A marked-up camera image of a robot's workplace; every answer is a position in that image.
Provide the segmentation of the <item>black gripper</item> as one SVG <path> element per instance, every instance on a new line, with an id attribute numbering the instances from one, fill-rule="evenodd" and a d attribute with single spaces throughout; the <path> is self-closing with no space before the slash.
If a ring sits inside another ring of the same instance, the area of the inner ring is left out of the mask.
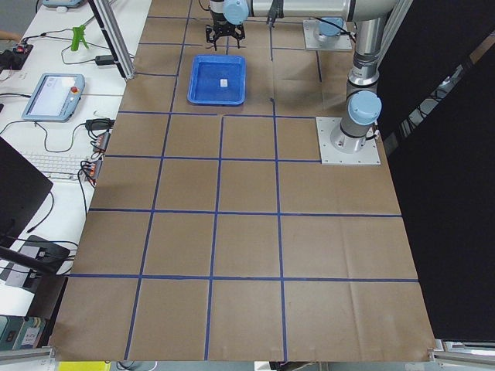
<path id="1" fill-rule="evenodd" d="M 213 24 L 206 25 L 206 41 L 209 44 L 208 49 L 217 50 L 216 41 L 221 37 L 234 37 L 237 41 L 237 48 L 240 49 L 241 41 L 245 38 L 244 27 L 229 23 L 222 13 L 211 14 Z"/>

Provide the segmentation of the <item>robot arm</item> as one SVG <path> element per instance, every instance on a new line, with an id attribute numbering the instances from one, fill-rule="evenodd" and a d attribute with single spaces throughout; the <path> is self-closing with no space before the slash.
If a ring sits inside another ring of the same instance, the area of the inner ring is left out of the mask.
<path id="1" fill-rule="evenodd" d="M 207 8 L 204 8 L 199 1 L 202 10 L 209 12 L 213 21 L 212 25 L 205 26 L 206 42 L 211 44 L 217 51 L 217 41 L 224 37 L 231 37 L 237 41 L 237 48 L 240 49 L 240 41 L 246 38 L 244 22 L 249 17 L 256 17 L 253 1 L 209 1 Z M 318 36 L 334 37 L 348 36 L 355 42 L 355 35 L 344 28 L 345 18 L 337 17 L 315 17 L 318 25 Z"/>
<path id="2" fill-rule="evenodd" d="M 340 17 L 358 25 L 353 66 L 347 78 L 346 113 L 330 134 L 333 147 L 347 154 L 362 149 L 367 132 L 381 112 L 376 95 L 379 79 L 378 60 L 387 23 L 387 15 L 397 1 L 249 1 L 249 16 L 267 18 L 273 26 L 276 19 L 288 17 Z"/>

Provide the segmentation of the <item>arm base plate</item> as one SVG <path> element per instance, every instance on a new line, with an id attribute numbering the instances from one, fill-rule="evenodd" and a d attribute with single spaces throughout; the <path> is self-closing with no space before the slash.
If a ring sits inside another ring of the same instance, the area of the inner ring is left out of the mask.
<path id="1" fill-rule="evenodd" d="M 340 22 L 338 19 L 334 19 L 334 21 L 337 21 L 337 25 L 341 29 L 316 19 L 303 22 L 306 50 L 350 52 L 353 49 L 350 36 L 347 35 L 345 23 Z"/>
<path id="2" fill-rule="evenodd" d="M 341 117 L 316 117 L 320 161 L 323 165 L 380 165 L 376 138 L 370 128 L 362 138 L 341 131 Z"/>

